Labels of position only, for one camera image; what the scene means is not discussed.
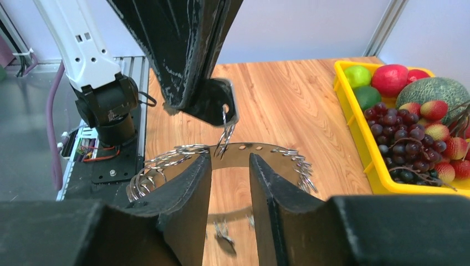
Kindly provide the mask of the light green apple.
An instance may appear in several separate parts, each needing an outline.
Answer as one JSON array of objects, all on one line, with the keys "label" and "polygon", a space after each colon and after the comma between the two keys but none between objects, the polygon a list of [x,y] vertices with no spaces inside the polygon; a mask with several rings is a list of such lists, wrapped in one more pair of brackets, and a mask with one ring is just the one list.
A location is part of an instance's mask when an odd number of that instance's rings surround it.
[{"label": "light green apple", "polygon": [[346,79],[352,89],[368,86],[371,83],[371,72],[362,65],[353,65],[344,70]]}]

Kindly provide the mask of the dark purple grape bunch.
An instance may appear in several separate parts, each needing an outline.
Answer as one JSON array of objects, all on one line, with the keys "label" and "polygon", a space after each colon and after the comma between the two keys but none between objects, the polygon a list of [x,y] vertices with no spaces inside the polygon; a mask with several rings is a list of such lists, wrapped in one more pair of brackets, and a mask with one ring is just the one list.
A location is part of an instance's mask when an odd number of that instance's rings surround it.
[{"label": "dark purple grape bunch", "polygon": [[417,113],[379,102],[366,107],[363,115],[394,182],[435,187],[449,183],[437,167],[447,149],[446,138],[426,131]]}]

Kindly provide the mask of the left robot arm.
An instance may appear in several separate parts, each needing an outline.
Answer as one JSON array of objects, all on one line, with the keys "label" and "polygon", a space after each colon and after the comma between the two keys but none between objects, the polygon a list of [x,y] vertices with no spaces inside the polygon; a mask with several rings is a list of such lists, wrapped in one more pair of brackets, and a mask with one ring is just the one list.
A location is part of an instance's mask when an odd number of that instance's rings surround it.
[{"label": "left robot arm", "polygon": [[[131,110],[137,86],[121,73],[86,1],[36,1],[62,56],[81,118],[101,141],[122,145],[136,136]],[[149,60],[168,113],[184,112],[224,129],[226,147],[238,122],[232,83],[213,78],[241,1],[110,1]]]}]

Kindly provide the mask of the red apple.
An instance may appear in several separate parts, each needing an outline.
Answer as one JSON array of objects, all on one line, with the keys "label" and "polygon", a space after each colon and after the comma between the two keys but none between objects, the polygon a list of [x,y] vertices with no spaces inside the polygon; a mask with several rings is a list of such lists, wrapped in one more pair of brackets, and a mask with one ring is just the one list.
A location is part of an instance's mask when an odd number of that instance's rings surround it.
[{"label": "red apple", "polygon": [[408,69],[400,64],[387,64],[377,68],[371,86],[385,98],[396,98],[407,83]]},{"label": "red apple", "polygon": [[431,76],[423,70],[411,69],[411,70],[408,71],[406,85],[411,84],[411,83],[413,83],[417,80],[424,79],[424,78],[430,78],[430,77]]}]

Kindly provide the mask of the red grape bunch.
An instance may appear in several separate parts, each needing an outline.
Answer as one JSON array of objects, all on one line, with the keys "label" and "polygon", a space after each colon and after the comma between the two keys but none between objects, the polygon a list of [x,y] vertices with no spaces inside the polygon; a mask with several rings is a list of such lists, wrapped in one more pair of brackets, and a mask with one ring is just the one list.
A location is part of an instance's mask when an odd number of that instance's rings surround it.
[{"label": "red grape bunch", "polygon": [[446,102],[442,100],[431,100],[423,104],[407,103],[400,108],[410,109],[419,115],[419,123],[425,126],[432,136],[445,137],[447,149],[443,153],[443,160],[437,167],[442,171],[446,180],[451,182],[460,179],[467,179],[469,176],[469,162],[466,159],[467,142],[465,135],[460,133],[458,120],[450,124],[442,122],[442,119],[449,113]]}]

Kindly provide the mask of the green melon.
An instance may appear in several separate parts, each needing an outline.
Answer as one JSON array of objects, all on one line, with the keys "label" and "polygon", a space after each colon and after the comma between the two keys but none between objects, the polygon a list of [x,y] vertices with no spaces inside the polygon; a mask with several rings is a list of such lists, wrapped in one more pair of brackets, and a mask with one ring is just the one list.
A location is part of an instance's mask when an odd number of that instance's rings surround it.
[{"label": "green melon", "polygon": [[442,100],[447,103],[449,113],[442,119],[447,123],[464,107],[453,110],[457,106],[469,101],[469,92],[460,82],[444,77],[431,77],[416,80],[399,93],[395,105],[400,107],[407,103],[423,104],[431,100]]}]

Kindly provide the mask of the dark green lime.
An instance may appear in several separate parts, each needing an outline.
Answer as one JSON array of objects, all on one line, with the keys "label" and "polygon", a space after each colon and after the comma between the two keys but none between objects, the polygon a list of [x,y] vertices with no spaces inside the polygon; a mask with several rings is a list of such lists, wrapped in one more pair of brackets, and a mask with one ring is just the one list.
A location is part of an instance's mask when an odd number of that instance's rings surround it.
[{"label": "dark green lime", "polygon": [[382,97],[377,89],[371,86],[361,86],[353,89],[353,93],[362,111],[381,102]]}]

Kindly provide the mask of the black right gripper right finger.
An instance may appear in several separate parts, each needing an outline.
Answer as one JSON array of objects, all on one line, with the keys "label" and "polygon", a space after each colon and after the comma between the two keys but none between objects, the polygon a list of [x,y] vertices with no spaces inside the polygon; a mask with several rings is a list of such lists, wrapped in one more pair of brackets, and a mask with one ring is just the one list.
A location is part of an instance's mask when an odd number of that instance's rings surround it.
[{"label": "black right gripper right finger", "polygon": [[468,265],[469,199],[333,196],[322,201],[249,157],[260,265]]}]

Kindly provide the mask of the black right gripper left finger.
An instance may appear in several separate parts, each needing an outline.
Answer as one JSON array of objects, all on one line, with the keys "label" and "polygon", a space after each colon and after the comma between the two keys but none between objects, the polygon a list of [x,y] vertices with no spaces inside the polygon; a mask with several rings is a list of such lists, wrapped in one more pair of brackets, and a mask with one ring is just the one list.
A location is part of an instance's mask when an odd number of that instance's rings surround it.
[{"label": "black right gripper left finger", "polygon": [[125,208],[102,201],[1,203],[2,265],[201,265],[211,159]]}]

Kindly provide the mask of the yellow plastic fruit tray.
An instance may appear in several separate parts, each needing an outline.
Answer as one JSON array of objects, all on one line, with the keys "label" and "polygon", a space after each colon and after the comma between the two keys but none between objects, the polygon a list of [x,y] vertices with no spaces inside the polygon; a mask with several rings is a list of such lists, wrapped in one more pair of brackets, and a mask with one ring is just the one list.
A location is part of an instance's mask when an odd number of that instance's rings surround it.
[{"label": "yellow plastic fruit tray", "polygon": [[366,175],[371,190],[376,195],[391,194],[429,194],[429,195],[460,195],[469,197],[469,181],[453,181],[452,188],[442,186],[418,186],[396,183],[392,180],[386,165],[379,153],[379,149],[369,126],[363,116],[358,101],[353,90],[347,81],[344,70],[352,66],[363,66],[371,73],[378,69],[380,64],[352,62],[338,60],[334,63],[336,79],[334,91],[337,94],[340,106],[343,110],[347,125],[354,140],[360,160],[364,167],[363,173]]}]

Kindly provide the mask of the black key tag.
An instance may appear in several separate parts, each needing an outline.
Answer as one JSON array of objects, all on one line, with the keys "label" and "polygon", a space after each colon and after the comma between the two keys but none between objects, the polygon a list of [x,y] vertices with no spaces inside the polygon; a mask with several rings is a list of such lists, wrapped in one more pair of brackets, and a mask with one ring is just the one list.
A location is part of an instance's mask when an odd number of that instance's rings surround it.
[{"label": "black key tag", "polygon": [[233,84],[224,78],[202,80],[181,111],[214,127],[234,125],[239,121]]}]

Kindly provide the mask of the red apple lower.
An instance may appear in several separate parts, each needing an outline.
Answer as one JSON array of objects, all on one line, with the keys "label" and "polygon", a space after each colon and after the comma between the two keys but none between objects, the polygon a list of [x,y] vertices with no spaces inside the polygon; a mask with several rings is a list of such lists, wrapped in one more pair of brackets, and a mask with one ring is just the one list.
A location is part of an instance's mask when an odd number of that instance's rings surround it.
[{"label": "red apple lower", "polygon": [[408,69],[400,64],[387,64],[377,68],[371,86],[385,98],[396,98],[407,83]]}]

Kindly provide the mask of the red apple upper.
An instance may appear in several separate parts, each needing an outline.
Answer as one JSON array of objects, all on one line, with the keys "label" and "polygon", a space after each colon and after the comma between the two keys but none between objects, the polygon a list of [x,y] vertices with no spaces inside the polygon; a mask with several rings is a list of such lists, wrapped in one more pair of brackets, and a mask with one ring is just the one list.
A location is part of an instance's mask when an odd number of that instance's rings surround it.
[{"label": "red apple upper", "polygon": [[424,78],[430,78],[430,77],[431,76],[423,70],[411,69],[411,70],[408,71],[406,85],[411,84],[411,83],[413,83],[417,80],[424,79]]}]

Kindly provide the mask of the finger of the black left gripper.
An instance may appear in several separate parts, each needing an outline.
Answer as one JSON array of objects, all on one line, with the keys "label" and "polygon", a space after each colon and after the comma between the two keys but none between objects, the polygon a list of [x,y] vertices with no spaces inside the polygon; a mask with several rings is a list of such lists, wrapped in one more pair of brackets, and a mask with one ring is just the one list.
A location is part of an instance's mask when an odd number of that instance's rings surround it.
[{"label": "finger of the black left gripper", "polygon": [[224,1],[109,1],[150,61],[167,104],[189,106],[218,58]]},{"label": "finger of the black left gripper", "polygon": [[198,81],[209,79],[242,0],[199,1]]}]

